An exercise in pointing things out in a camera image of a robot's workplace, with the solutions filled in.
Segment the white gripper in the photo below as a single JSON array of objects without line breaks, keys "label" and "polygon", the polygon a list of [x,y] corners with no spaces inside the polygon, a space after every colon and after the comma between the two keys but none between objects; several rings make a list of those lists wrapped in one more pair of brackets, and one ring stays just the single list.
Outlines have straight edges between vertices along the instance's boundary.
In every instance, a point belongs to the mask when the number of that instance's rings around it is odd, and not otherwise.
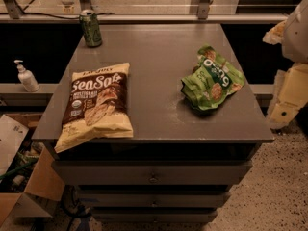
[{"label": "white gripper", "polygon": [[[271,45],[281,44],[285,24],[286,21],[281,21],[267,31],[263,36],[263,42]],[[266,114],[269,128],[281,129],[288,126],[298,114],[298,109],[307,103],[308,64],[294,63],[287,72],[278,70],[274,78],[272,100]]]}]

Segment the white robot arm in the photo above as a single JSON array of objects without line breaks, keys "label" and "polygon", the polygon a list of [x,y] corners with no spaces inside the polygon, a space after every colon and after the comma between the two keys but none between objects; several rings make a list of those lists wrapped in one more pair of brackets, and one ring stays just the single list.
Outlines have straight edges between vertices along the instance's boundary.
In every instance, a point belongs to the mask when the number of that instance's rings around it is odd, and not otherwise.
[{"label": "white robot arm", "polygon": [[280,43],[283,57],[293,62],[287,71],[277,71],[267,110],[269,127],[281,129],[308,103],[308,0],[302,0],[286,20],[266,32],[263,42]]}]

